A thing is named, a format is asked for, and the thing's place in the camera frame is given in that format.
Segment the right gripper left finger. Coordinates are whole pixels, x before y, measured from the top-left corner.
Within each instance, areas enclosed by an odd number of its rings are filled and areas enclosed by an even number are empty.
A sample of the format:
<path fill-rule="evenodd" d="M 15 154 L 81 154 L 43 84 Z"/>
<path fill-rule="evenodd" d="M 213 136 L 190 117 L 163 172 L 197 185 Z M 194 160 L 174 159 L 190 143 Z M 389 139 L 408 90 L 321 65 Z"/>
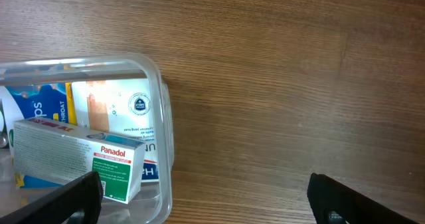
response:
<path fill-rule="evenodd" d="M 100 175 L 88 172 L 1 218 L 1 224 L 97 224 L 102 208 Z"/>

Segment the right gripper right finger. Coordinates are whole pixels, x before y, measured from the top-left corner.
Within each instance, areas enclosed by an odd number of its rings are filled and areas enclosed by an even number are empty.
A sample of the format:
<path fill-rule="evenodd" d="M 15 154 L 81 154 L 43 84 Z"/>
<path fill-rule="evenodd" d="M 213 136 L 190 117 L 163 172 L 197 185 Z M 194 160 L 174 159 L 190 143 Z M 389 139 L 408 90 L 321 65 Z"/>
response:
<path fill-rule="evenodd" d="M 317 223 L 415 223 L 324 174 L 310 175 L 307 198 Z"/>

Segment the white green medicine box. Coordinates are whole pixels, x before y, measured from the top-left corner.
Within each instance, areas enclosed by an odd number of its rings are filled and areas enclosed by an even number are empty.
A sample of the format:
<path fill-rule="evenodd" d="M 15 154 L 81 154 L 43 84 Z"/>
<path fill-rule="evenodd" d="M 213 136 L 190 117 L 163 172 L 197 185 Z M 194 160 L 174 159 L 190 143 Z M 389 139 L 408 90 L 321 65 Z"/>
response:
<path fill-rule="evenodd" d="M 14 123 L 13 149 L 23 175 L 66 185 L 96 171 L 102 195 L 125 204 L 141 190 L 145 148 L 139 140 L 34 117 Z"/>

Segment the white Hansaplast plaster box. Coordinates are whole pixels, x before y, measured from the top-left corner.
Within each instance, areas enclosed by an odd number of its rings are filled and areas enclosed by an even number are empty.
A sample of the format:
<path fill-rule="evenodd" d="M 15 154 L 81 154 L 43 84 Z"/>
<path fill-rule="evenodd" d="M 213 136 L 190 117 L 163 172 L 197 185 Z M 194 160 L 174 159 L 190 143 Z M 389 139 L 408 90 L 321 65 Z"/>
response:
<path fill-rule="evenodd" d="M 143 142 L 142 181 L 158 181 L 157 142 L 148 79 L 73 82 L 71 89 L 77 125 Z"/>

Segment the blue yellow VapoDrops box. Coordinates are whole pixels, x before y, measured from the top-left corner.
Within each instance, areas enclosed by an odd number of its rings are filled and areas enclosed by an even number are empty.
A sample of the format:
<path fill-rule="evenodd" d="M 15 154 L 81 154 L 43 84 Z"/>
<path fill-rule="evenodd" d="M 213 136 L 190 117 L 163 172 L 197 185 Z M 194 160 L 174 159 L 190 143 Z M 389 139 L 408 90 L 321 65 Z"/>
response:
<path fill-rule="evenodd" d="M 1 87 L 2 148 L 14 154 L 14 122 L 44 117 L 59 122 L 76 124 L 71 83 L 35 84 Z"/>

